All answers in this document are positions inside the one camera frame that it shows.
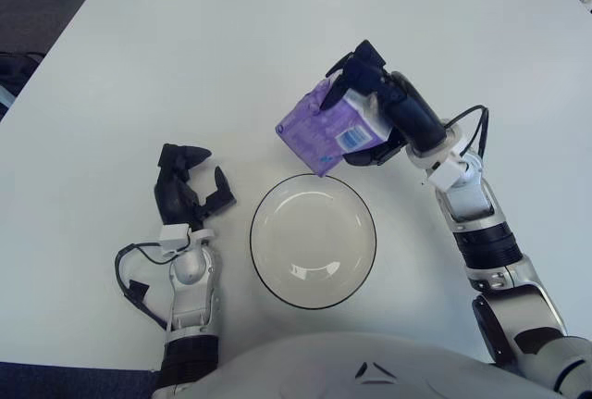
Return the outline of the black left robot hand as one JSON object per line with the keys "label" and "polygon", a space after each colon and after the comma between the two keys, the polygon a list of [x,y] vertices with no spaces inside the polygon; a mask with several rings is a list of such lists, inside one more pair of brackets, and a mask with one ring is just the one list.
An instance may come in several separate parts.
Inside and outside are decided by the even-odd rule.
{"label": "black left robot hand", "polygon": [[215,168],[216,190],[203,204],[188,184],[190,170],[203,163],[212,153],[196,146],[165,143],[157,166],[159,174],[154,198],[164,225],[188,224],[193,231],[202,230],[205,221],[236,203],[228,179],[220,167]]}

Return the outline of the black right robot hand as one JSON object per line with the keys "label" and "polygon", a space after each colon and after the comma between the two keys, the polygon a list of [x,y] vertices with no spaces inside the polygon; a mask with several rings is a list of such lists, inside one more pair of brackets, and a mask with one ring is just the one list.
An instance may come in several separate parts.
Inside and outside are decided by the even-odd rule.
{"label": "black right robot hand", "polygon": [[364,40],[326,74],[337,78],[323,99],[322,111],[333,107],[347,91],[354,90],[362,96],[375,96],[379,118],[392,126],[385,142],[346,154],[344,159],[351,166],[380,166],[407,145],[424,153],[447,138],[440,118],[411,82],[399,72],[387,72],[385,66],[383,57]]}

